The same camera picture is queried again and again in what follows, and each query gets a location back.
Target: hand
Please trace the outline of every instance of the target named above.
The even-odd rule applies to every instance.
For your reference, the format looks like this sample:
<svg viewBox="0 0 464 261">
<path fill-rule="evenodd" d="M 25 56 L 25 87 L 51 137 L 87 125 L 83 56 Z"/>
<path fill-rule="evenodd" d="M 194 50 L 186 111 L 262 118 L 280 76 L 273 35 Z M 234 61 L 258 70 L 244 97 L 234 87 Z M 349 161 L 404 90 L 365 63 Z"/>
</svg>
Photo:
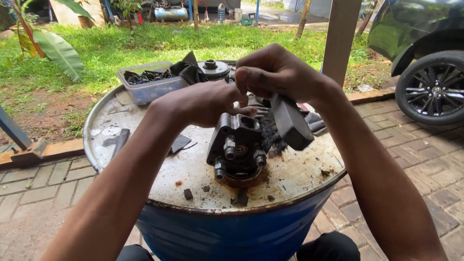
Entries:
<svg viewBox="0 0 464 261">
<path fill-rule="evenodd" d="M 331 78 L 311 68 L 278 44 L 257 50 L 236 63 L 236 84 L 255 95 L 270 98 L 271 92 L 289 97 L 298 103 L 322 101 L 328 97 L 326 88 L 337 86 Z"/>
<path fill-rule="evenodd" d="M 150 106 L 161 105 L 188 124 L 203 128 L 215 127 L 222 113 L 243 114 L 253 117 L 257 110 L 252 107 L 234 109 L 233 103 L 248 102 L 246 89 L 240 91 L 235 85 L 223 80 L 197 83 L 181 90 L 170 92 L 156 99 Z"/>
</svg>

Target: car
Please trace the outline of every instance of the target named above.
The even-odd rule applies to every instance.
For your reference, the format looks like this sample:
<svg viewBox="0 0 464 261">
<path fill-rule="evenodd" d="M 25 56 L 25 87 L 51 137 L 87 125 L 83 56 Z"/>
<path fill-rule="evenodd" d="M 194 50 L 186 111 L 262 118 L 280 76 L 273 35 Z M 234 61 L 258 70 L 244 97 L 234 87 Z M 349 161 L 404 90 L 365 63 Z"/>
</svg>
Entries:
<svg viewBox="0 0 464 261">
<path fill-rule="evenodd" d="M 464 0 L 385 0 L 367 43 L 400 75 L 404 114 L 430 125 L 464 121 Z"/>
</svg>

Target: brush bristles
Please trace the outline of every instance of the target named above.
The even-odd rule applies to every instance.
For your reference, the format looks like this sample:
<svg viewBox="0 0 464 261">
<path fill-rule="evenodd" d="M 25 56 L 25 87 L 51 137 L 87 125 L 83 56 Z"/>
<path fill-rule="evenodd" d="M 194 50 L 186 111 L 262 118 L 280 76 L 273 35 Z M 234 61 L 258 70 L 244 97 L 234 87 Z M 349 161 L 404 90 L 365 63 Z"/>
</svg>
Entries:
<svg viewBox="0 0 464 261">
<path fill-rule="evenodd" d="M 263 140 L 261 144 L 263 149 L 269 152 L 268 156 L 271 158 L 281 156 L 287 149 L 287 143 L 279 135 L 274 114 L 272 112 L 264 114 L 264 117 L 259 119 L 259 123 L 262 130 L 261 136 Z"/>
</svg>

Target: metal bolt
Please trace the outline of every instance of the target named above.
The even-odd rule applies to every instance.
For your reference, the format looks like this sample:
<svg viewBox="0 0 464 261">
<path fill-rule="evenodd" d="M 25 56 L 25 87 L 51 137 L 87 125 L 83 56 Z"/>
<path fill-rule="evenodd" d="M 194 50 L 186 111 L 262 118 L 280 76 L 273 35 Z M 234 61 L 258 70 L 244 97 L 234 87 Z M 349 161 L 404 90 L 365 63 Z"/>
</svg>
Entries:
<svg viewBox="0 0 464 261">
<path fill-rule="evenodd" d="M 266 165 L 266 153 L 261 147 L 257 147 L 253 153 L 253 158 L 256 160 L 256 164 L 259 167 L 264 167 Z"/>
<path fill-rule="evenodd" d="M 222 180 L 224 179 L 224 176 L 226 175 L 226 162 L 222 157 L 217 157 L 216 158 L 216 164 L 214 165 L 214 177 L 217 180 Z"/>
<path fill-rule="evenodd" d="M 235 137 L 233 135 L 226 137 L 224 153 L 226 154 L 227 159 L 235 159 L 235 155 L 237 154 L 237 147 L 235 146 Z"/>
</svg>

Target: black pants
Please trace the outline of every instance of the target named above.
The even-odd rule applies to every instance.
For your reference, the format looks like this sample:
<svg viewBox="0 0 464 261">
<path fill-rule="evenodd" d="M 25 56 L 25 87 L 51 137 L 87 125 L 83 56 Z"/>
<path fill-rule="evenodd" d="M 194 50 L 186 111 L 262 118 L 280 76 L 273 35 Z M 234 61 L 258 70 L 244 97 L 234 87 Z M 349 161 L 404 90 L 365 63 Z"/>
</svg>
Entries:
<svg viewBox="0 0 464 261">
<path fill-rule="evenodd" d="M 296 252 L 298 261 L 360 261 L 356 244 L 348 236 L 331 232 L 302 245 Z M 116 261 L 153 261 L 150 253 L 139 245 L 122 248 Z"/>
</svg>

